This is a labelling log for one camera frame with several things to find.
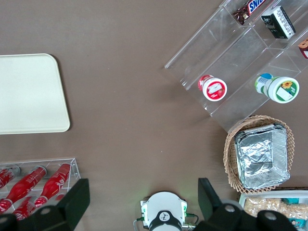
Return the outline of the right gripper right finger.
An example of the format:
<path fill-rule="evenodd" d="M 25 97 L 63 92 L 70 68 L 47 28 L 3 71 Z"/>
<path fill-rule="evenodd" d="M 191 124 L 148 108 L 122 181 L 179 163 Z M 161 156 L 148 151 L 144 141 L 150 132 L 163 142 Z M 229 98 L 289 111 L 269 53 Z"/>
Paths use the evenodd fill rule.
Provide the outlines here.
<path fill-rule="evenodd" d="M 222 203 L 209 179 L 198 179 L 198 204 L 204 221 L 196 231 L 295 231 L 288 218 L 276 211 L 262 210 L 253 217 L 239 207 Z"/>

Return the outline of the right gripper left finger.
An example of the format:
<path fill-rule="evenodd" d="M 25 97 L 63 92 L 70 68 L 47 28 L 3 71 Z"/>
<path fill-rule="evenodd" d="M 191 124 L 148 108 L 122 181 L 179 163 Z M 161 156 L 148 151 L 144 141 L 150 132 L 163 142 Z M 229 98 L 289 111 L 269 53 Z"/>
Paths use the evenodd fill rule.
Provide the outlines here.
<path fill-rule="evenodd" d="M 90 205 L 88 179 L 79 179 L 56 205 L 38 209 L 18 221 L 14 214 L 0 217 L 2 231 L 73 231 Z"/>

